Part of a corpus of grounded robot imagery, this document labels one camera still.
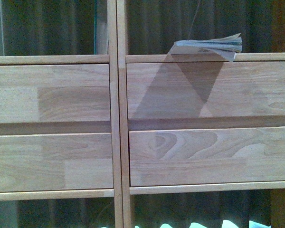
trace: white object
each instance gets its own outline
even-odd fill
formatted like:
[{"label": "white object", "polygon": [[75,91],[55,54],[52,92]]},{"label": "white object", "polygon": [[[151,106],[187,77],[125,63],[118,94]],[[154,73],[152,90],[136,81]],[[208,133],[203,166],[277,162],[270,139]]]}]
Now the white object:
[{"label": "white object", "polygon": [[240,33],[230,37],[210,40],[180,40],[176,41],[168,54],[219,54],[232,62],[235,53],[242,51],[242,38]]},{"label": "white object", "polygon": [[268,227],[254,221],[249,221],[249,228],[271,228],[271,226]]},{"label": "white object", "polygon": [[224,220],[222,228],[238,228],[238,226],[229,220]]},{"label": "white object", "polygon": [[193,222],[191,223],[189,228],[207,228],[207,227],[201,225],[200,223]]},{"label": "white object", "polygon": [[172,228],[169,224],[164,223],[160,228]]}]

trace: vertical wooden post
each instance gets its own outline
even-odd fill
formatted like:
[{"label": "vertical wooden post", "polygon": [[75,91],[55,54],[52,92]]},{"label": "vertical wooden post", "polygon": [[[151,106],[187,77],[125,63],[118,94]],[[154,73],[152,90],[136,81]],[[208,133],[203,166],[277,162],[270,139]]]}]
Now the vertical wooden post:
[{"label": "vertical wooden post", "polygon": [[111,128],[113,151],[113,181],[114,181],[114,208],[115,227],[123,227],[123,198],[120,155],[120,125],[118,100],[118,57],[117,57],[117,24],[116,0],[107,1],[108,10],[108,36],[110,55],[110,102],[111,102]]},{"label": "vertical wooden post", "polygon": [[285,52],[285,0],[274,0],[272,9],[272,51]]},{"label": "vertical wooden post", "polygon": [[123,188],[123,227],[133,227],[133,203],[130,197],[129,143],[128,143],[128,107],[125,56],[128,54],[127,9],[126,0],[117,0],[117,40],[118,40],[118,76],[119,76],[119,117]]},{"label": "vertical wooden post", "polygon": [[285,228],[285,189],[271,191],[271,227]]}]

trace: wooden shelf frame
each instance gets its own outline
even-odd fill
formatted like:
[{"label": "wooden shelf frame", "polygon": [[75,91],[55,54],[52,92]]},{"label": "wooden shelf frame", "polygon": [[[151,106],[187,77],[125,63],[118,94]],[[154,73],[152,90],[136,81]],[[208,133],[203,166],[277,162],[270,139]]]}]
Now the wooden shelf frame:
[{"label": "wooden shelf frame", "polygon": [[[25,191],[25,192],[0,192],[0,201],[6,200],[40,200],[40,199],[70,199],[70,198],[98,198],[114,197],[115,227],[123,227],[122,210],[122,181],[121,181],[121,156],[120,156],[120,128],[119,128],[119,102],[118,102],[118,60],[117,60],[117,24],[116,24],[116,0],[107,1],[107,27],[109,42],[108,55],[72,55],[72,56],[14,56],[0,57],[0,66],[27,66],[27,65],[81,65],[81,64],[109,64],[109,92],[110,92],[110,126],[97,127],[97,132],[110,133],[112,135],[112,159],[113,159],[113,189],[91,190],[51,190],[51,191]],[[91,133],[89,127],[80,123],[58,123],[55,130],[50,124],[44,126],[38,123],[28,123],[21,128],[20,124],[0,124],[0,135],[24,134],[68,134]]]},{"label": "wooden shelf frame", "polygon": [[[130,185],[130,161],[129,161],[129,126],[128,101],[127,101],[127,64],[139,63],[178,63],[178,62],[225,62],[218,55],[129,55],[128,51],[128,24],[127,0],[117,0],[117,34],[118,34],[118,68],[119,68],[119,104],[120,104],[120,137],[121,137],[121,162],[123,183],[123,225],[124,228],[134,227],[134,195],[181,193],[199,191],[223,191],[223,190],[257,190],[277,189],[272,192],[272,198],[285,193],[285,181],[242,182],[224,184],[198,184],[198,185],[173,185],[173,186],[149,186],[131,187]],[[236,54],[236,62],[258,61],[285,61],[284,53],[244,53]],[[273,219],[277,218],[273,208]]]}]

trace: wooden furniture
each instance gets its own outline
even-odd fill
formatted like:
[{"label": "wooden furniture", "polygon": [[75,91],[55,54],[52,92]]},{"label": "wooden furniture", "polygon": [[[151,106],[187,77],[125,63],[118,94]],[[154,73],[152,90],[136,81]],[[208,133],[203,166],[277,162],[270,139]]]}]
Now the wooden furniture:
[{"label": "wooden furniture", "polygon": [[0,201],[272,189],[285,227],[285,53],[128,55],[125,0],[108,55],[0,57]]},{"label": "wooden furniture", "polygon": [[121,228],[116,2],[106,8],[109,55],[0,57],[0,201],[111,197]]},{"label": "wooden furniture", "polygon": [[285,53],[133,56],[126,15],[117,0],[124,227],[134,195],[257,189],[285,227]]}]

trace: light wood panel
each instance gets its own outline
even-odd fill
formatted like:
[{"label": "light wood panel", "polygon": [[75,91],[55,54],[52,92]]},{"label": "light wood panel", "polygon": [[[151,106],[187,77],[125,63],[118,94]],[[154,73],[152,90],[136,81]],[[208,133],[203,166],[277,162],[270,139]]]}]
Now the light wood panel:
[{"label": "light wood panel", "polygon": [[108,55],[73,56],[2,56],[0,65],[88,64],[109,63]]},{"label": "light wood panel", "polygon": [[113,197],[113,189],[0,192],[0,201]]},{"label": "light wood panel", "polygon": [[[126,56],[126,63],[165,62],[226,62],[220,55],[132,55]],[[241,61],[285,61],[285,53],[236,53],[236,62]]]},{"label": "light wood panel", "polygon": [[131,195],[142,195],[142,194],[260,190],[260,189],[285,189],[285,181],[131,187],[130,193]]},{"label": "light wood panel", "polygon": [[131,186],[285,181],[285,127],[130,132]]},{"label": "light wood panel", "polygon": [[110,133],[0,136],[0,192],[112,187]]},{"label": "light wood panel", "polygon": [[109,66],[0,66],[0,124],[110,120]]},{"label": "light wood panel", "polygon": [[127,64],[130,120],[285,115],[285,62]]}]

